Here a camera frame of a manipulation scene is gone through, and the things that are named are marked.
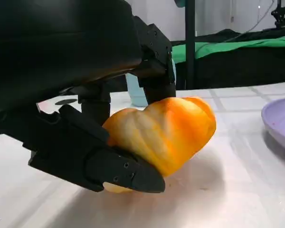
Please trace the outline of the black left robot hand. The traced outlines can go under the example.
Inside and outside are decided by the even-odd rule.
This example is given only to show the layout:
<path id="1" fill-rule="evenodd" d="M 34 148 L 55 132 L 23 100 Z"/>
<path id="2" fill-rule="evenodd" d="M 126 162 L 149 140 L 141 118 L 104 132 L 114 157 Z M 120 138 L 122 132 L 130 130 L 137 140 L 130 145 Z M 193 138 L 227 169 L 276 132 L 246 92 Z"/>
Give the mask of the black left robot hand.
<path id="1" fill-rule="evenodd" d="M 163 175 L 110 147 L 109 78 L 138 77 L 149 104 L 176 95 L 171 43 L 124 0 L 0 0 L 0 134 L 29 165 L 100 192 L 105 182 L 148 193 Z"/>

